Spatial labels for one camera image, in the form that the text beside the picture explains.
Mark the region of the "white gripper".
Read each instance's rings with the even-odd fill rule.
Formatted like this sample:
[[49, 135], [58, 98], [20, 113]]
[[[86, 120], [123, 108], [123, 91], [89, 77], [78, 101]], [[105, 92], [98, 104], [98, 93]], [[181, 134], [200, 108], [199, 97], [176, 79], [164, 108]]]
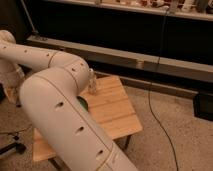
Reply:
[[8, 101], [16, 106], [20, 105], [19, 91], [22, 83], [23, 79], [3, 81], [3, 91]]

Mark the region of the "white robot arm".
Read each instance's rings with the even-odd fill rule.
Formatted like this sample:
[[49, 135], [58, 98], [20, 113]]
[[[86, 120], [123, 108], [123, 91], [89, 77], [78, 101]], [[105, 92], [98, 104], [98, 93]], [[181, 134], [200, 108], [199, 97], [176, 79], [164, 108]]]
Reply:
[[89, 77], [81, 57], [19, 45], [0, 30], [0, 84], [17, 91], [29, 119], [71, 171], [138, 171], [79, 103]]

